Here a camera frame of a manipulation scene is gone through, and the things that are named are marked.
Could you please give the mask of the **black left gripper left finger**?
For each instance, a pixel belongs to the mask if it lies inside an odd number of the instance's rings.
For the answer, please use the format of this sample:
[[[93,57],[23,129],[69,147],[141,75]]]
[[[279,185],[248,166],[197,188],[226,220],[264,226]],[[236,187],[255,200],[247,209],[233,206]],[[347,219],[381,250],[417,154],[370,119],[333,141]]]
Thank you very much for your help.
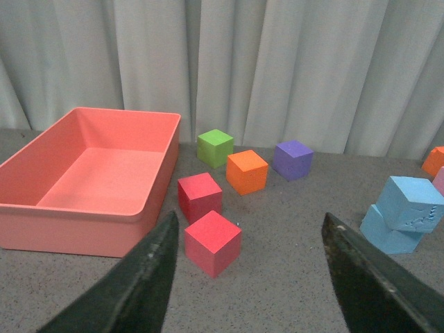
[[[161,332],[178,239],[178,217],[171,211],[111,271],[40,331]]]

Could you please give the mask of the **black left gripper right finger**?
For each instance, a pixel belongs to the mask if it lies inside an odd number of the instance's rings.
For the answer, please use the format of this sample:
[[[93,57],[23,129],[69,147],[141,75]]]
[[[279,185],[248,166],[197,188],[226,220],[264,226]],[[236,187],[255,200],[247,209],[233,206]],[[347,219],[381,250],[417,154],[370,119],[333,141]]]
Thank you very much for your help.
[[[442,332],[443,296],[333,214],[322,238],[337,301],[350,332]]]

